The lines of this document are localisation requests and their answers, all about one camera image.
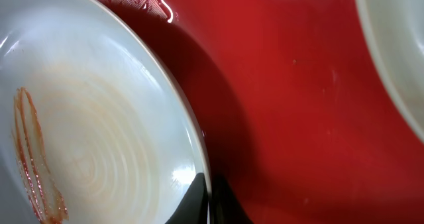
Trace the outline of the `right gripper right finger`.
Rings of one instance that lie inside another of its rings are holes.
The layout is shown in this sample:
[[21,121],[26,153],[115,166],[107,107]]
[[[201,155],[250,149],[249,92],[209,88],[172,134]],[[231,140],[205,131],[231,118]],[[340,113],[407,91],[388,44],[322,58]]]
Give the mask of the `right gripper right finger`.
[[224,176],[216,176],[212,188],[212,224],[253,224]]

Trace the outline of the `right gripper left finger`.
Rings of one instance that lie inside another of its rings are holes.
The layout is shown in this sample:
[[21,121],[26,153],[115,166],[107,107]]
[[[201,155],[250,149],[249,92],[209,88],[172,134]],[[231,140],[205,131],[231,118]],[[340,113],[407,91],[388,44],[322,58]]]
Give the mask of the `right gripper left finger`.
[[166,224],[207,224],[208,201],[204,173],[198,173]]

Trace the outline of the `white plate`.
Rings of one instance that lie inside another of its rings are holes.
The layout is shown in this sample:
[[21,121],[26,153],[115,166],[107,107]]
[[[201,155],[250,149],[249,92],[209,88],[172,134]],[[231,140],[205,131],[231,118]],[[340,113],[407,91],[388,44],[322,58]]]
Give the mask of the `white plate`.
[[391,100],[423,138],[423,0],[355,0],[368,51]]
[[196,174],[170,73],[96,0],[1,0],[1,222],[166,223]]

